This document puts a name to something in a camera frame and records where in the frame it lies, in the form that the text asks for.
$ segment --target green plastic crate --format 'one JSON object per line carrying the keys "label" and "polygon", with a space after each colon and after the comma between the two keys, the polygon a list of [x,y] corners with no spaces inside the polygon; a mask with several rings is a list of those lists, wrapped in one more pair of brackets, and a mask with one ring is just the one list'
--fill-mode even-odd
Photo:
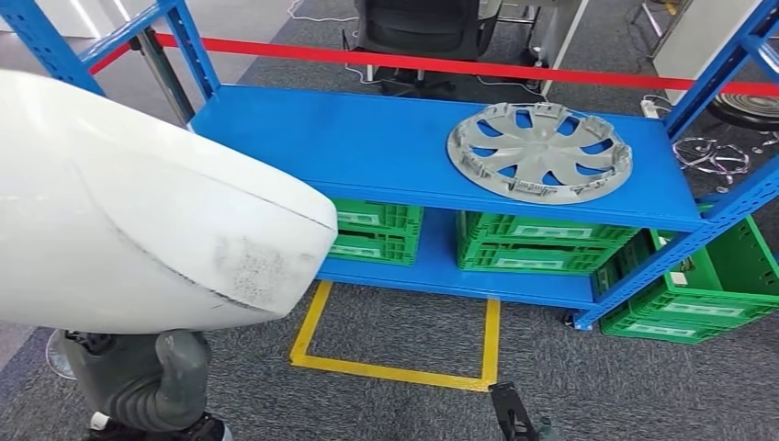
{"label": "green plastic crate", "polygon": [[[621,271],[635,267],[650,249],[659,249],[660,237],[671,236],[650,232],[631,241],[617,254]],[[677,286],[672,273],[666,273],[628,301],[634,315],[737,327],[779,309],[779,268],[752,218],[721,234],[672,272],[681,273],[686,286]]]}
{"label": "green plastic crate", "polygon": [[338,229],[418,235],[423,208],[365,200],[333,199],[338,211]]}
{"label": "green plastic crate", "polygon": [[605,293],[622,277],[616,259],[616,256],[612,257],[595,271],[593,275],[593,292],[598,294]]}
{"label": "green plastic crate", "polygon": [[535,243],[490,243],[469,238],[463,216],[457,218],[457,266],[467,271],[591,274],[615,250]]}
{"label": "green plastic crate", "polygon": [[720,335],[728,328],[700,323],[673,322],[638,317],[624,303],[600,321],[601,332],[620,337],[638,337],[694,345]]}
{"label": "green plastic crate", "polygon": [[330,257],[394,265],[413,265],[418,236],[395,236],[379,232],[339,231]]}
{"label": "green plastic crate", "polygon": [[470,239],[477,242],[619,248],[639,230],[633,227],[473,211],[461,211],[460,216],[466,218]]}

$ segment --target yellow floor tape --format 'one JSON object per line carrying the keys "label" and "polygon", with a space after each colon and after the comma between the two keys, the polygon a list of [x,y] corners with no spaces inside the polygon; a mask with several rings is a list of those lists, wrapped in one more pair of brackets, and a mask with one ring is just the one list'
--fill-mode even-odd
{"label": "yellow floor tape", "polygon": [[324,311],[324,305],[330,297],[333,282],[322,281],[317,287],[314,298],[309,306],[309,311],[303,324],[300,326],[298,337],[292,345],[289,358],[292,366],[312,368],[340,372],[343,374],[372,377],[375,379],[391,379],[409,383],[426,384],[442,388],[476,390],[486,392],[487,388],[497,382],[498,379],[498,349],[500,345],[501,330],[501,303],[498,300],[487,300],[487,312],[484,320],[484,348],[482,355],[481,378],[471,379],[453,375],[422,372],[419,370],[399,369],[368,365],[354,361],[337,360],[321,356],[309,356],[306,353],[309,344],[316,331],[319,319]]}

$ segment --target blue shelf upright post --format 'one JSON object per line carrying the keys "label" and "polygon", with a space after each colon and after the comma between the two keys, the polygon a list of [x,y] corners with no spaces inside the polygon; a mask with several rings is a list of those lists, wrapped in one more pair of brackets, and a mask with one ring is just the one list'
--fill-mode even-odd
{"label": "blue shelf upright post", "polygon": [[175,2],[176,6],[168,11],[165,18],[173,31],[178,47],[184,53],[184,59],[195,78],[200,93],[208,101],[220,87],[219,78],[217,78],[206,48],[203,47],[198,28],[195,26],[192,15],[189,14],[186,2],[183,0]]}
{"label": "blue shelf upright post", "polygon": [[89,68],[149,28],[156,19],[166,17],[203,96],[211,98],[220,86],[184,0],[157,0],[78,55],[35,0],[0,0],[0,15],[52,77],[99,95],[105,93]]}
{"label": "blue shelf upright post", "polygon": [[34,0],[0,0],[0,16],[52,77],[105,95]]}
{"label": "blue shelf upright post", "polygon": [[[671,141],[682,135],[750,56],[757,58],[758,64],[768,71],[774,81],[779,81],[779,56],[767,43],[777,26],[779,0],[763,0],[664,120]],[[703,226],[694,232],[678,234],[673,241],[597,299],[596,308],[575,314],[574,326],[577,329],[592,329],[592,324],[615,306],[629,299],[778,194],[779,156],[750,175],[734,191],[720,198],[704,214],[706,223]]]}

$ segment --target blue shelf board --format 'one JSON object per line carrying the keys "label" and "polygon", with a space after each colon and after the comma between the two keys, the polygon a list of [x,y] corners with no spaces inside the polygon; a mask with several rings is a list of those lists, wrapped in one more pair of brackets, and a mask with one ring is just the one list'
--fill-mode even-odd
{"label": "blue shelf board", "polygon": [[599,115],[633,148],[631,177],[581,204],[519,202],[470,182],[446,137],[483,104],[223,85],[194,132],[283,170],[331,198],[691,232],[705,224],[662,122]]}
{"label": "blue shelf board", "polygon": [[425,209],[413,266],[328,258],[317,278],[577,310],[595,306],[589,276],[461,271],[457,268],[456,216],[450,209]]}

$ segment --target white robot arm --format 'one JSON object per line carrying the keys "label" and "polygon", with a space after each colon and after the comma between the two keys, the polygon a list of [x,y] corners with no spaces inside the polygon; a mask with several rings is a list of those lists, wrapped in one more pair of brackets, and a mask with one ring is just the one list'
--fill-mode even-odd
{"label": "white robot arm", "polygon": [[87,399],[124,424],[192,424],[208,362],[198,332],[287,315],[336,234],[333,203],[290,175],[0,70],[0,320],[69,331]]}

